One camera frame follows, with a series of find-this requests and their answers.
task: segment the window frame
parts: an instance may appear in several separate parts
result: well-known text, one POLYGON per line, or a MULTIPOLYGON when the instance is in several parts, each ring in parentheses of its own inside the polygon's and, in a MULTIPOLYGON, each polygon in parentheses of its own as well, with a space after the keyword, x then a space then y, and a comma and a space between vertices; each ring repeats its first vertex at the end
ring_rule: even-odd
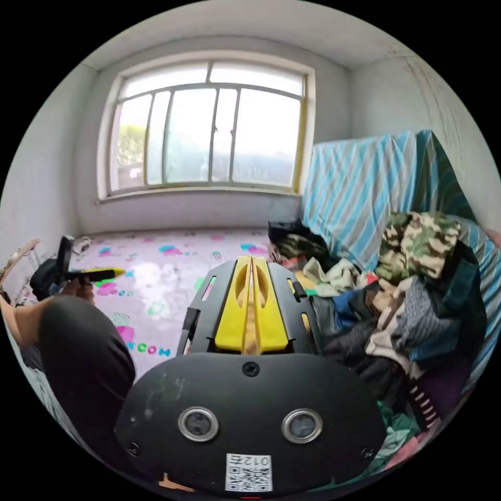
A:
MULTIPOLYGON (((262 63, 259 61, 252 61, 248 59, 239 59, 239 58, 226 58, 226 57, 206 57, 206 58, 194 58, 187 59, 184 61, 172 62, 170 64, 158 65, 155 67, 150 67, 148 69, 143 69, 141 71, 137 71, 130 74, 122 74, 120 77, 120 84, 118 85, 117 93, 115 95, 115 99, 111 109, 111 119, 108 126, 108 133, 106 135, 107 139, 107 148, 106 148, 106 193, 107 198, 112 198, 114 196, 119 195, 128 195, 134 193, 147 193, 154 191, 165 191, 169 189, 180 189, 180 188, 233 188, 233 189, 246 189, 251 188, 254 190, 259 190, 262 192, 282 192, 285 194, 297 194, 299 192, 299 181, 301 177, 301 170, 303 167, 303 157, 304 157, 304 147, 305 147, 305 138, 306 138, 306 117, 307 117, 307 105, 308 105, 308 73, 304 71, 298 71, 294 69, 290 69, 287 67, 281 67, 278 65, 273 65, 269 63, 262 63), (131 97, 121 98, 120 94, 126 85, 127 80, 140 76, 147 75, 152 71, 162 70, 166 68, 181 68, 183 66, 193 66, 196 64, 207 64, 207 74, 204 82, 198 83, 185 83, 181 85, 174 85, 170 87, 162 87, 159 89, 150 90, 147 92, 142 92, 136 94, 131 97), (301 77, 303 84, 303 91, 301 95, 292 94, 290 92, 282 91, 279 89, 274 89, 270 87, 250 85, 245 83, 222 83, 222 82, 211 82, 210 75, 212 72, 212 67, 214 63, 228 63, 228 64, 239 64, 243 66, 254 66, 261 68, 269 68, 276 71, 282 71, 284 73, 295 74, 301 77), (169 105, 165 117, 165 131, 169 125, 170 114, 172 109, 173 96, 176 91, 180 90, 190 90, 190 89, 215 89, 216 90, 216 98, 214 102, 214 110, 212 115, 212 128, 211 128, 211 138, 209 143, 209 165, 208 165, 208 180, 207 181, 195 181, 195 182, 176 182, 176 183, 168 183, 165 182, 165 156, 162 154, 162 183, 149 185, 147 183, 148 179, 148 140, 149 140, 149 130, 150 130, 150 121, 151 115, 153 111, 153 105, 155 101, 155 95, 161 92, 170 92, 169 105), (214 133, 216 131, 216 114, 217 114, 217 105, 218 105, 218 97, 220 89, 234 89, 237 92, 236 103, 235 103, 235 111, 233 117, 233 134, 232 134, 232 143, 230 150, 230 170, 229 170, 229 180, 228 181, 213 181, 212 178, 212 156, 213 156, 213 142, 214 142, 214 133), (268 92, 272 94, 277 94, 279 96, 285 96, 287 98, 296 99, 300 102, 300 115, 299 115, 299 124, 298 124, 298 136, 297 136, 297 145, 296 145, 296 156, 294 161, 294 168, 292 172, 292 186, 281 186, 275 184, 261 184, 261 183, 239 183, 231 180, 233 173, 233 164, 234 164, 234 154, 235 154, 235 140, 236 140, 236 131, 237 131, 237 123, 238 123, 238 110, 240 104, 240 94, 242 89, 249 90, 257 90, 268 92), (143 151, 143 185, 132 187, 132 188, 121 188, 121 189, 112 189, 112 153, 116 151, 115 140, 117 139, 117 130, 120 125, 120 115, 117 115, 117 109, 124 102, 140 98, 142 96, 152 96, 150 109, 148 112, 148 120, 145 131, 145 145, 143 151)), ((164 133, 164 140, 162 144, 162 150, 166 148, 166 144, 168 141, 168 135, 164 133)))

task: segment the screw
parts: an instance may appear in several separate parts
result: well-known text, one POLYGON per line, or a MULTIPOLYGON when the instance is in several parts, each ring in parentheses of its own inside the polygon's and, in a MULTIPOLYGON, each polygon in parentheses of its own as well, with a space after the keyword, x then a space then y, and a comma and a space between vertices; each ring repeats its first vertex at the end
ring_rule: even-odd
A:
POLYGON ((127 451, 129 452, 129 454, 131 456, 137 457, 137 456, 139 456, 141 448, 135 442, 130 442, 128 447, 127 447, 127 451))
POLYGON ((256 377, 259 374, 259 365, 256 362, 247 362, 243 365, 242 372, 247 377, 256 377))
POLYGON ((362 460, 369 459, 369 458, 371 458, 374 455, 374 452, 375 452, 375 450, 372 447, 366 447, 360 453, 360 458, 362 460))

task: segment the leg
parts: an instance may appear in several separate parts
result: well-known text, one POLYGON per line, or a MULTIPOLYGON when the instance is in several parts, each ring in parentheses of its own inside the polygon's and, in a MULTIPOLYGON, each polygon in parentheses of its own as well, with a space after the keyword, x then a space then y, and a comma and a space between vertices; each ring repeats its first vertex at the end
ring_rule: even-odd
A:
POLYGON ((111 467, 139 476, 114 434, 136 376, 115 326, 87 301, 57 296, 41 314, 38 337, 52 391, 82 439, 111 467))

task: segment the hand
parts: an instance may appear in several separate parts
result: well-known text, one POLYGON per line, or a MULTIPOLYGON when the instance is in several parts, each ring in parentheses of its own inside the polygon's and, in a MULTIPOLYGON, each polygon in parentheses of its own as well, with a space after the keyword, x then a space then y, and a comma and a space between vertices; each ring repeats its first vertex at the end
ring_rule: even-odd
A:
POLYGON ((81 285, 78 279, 71 281, 65 285, 61 294, 81 297, 90 304, 94 304, 94 290, 92 284, 89 282, 89 279, 86 279, 86 283, 84 285, 81 285))

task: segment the purple clothing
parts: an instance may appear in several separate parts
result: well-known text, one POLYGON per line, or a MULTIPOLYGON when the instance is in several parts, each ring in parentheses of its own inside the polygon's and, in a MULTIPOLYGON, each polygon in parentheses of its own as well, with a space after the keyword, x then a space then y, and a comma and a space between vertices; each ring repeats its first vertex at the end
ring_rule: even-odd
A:
POLYGON ((470 375, 471 363, 461 355, 425 372, 415 386, 425 393, 443 420, 461 400, 461 393, 470 375))

